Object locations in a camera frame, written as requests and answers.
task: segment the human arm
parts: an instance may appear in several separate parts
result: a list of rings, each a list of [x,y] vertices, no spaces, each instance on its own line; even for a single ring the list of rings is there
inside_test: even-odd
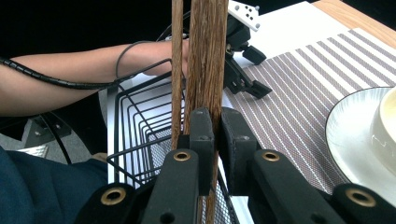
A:
[[[71,82],[105,83],[116,78],[116,62],[128,45],[83,52],[26,55],[13,58],[41,74]],[[187,71],[188,41],[183,44],[183,71]],[[121,57],[119,77],[171,58],[171,42],[133,46]],[[171,64],[155,67],[146,74],[160,75]],[[51,85],[0,65],[0,116],[28,116],[48,112],[78,101],[95,91],[72,90]]]

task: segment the wooden table edge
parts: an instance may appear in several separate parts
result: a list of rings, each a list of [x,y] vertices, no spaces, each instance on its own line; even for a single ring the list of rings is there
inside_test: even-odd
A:
[[[396,49],[396,31],[376,21],[340,0],[320,0],[312,3],[349,29],[361,28]]]

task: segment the wooden dowel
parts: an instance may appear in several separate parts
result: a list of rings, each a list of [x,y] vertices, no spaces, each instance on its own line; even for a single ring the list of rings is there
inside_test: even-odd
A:
[[[183,0],[172,0],[172,149],[181,129]]]
[[[225,36],[228,0],[192,0],[190,24],[189,78],[184,116],[184,133],[190,133],[190,112],[206,107],[218,138],[224,79]],[[216,150],[213,179],[206,197],[205,221],[214,223],[219,154]]]

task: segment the white bowl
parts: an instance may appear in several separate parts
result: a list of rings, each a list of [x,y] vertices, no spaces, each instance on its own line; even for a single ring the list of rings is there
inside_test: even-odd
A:
[[[374,154],[396,175],[396,88],[382,98],[371,126]]]
[[[372,145],[375,111],[392,88],[371,88],[351,93],[338,102],[326,122],[326,140],[335,163],[346,178],[375,191],[396,207],[396,175]]]

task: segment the black clamp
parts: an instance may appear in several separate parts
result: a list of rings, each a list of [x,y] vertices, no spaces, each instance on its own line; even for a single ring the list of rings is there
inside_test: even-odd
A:
[[[192,112],[191,134],[169,152],[156,178],[134,189],[97,190],[75,223],[197,223],[198,197],[211,182],[214,137],[205,108]],[[254,223],[396,223],[396,208],[372,190],[338,185],[329,195],[311,186],[280,152],[260,149],[242,114],[222,108],[219,155],[228,193],[248,196]]]
[[[258,99],[261,99],[272,90],[257,80],[251,81],[239,64],[233,59],[237,51],[243,51],[242,56],[254,64],[262,63],[266,57],[258,49],[250,46],[250,29],[229,15],[227,20],[226,56],[224,64],[224,88],[228,87],[233,94],[246,91]]]

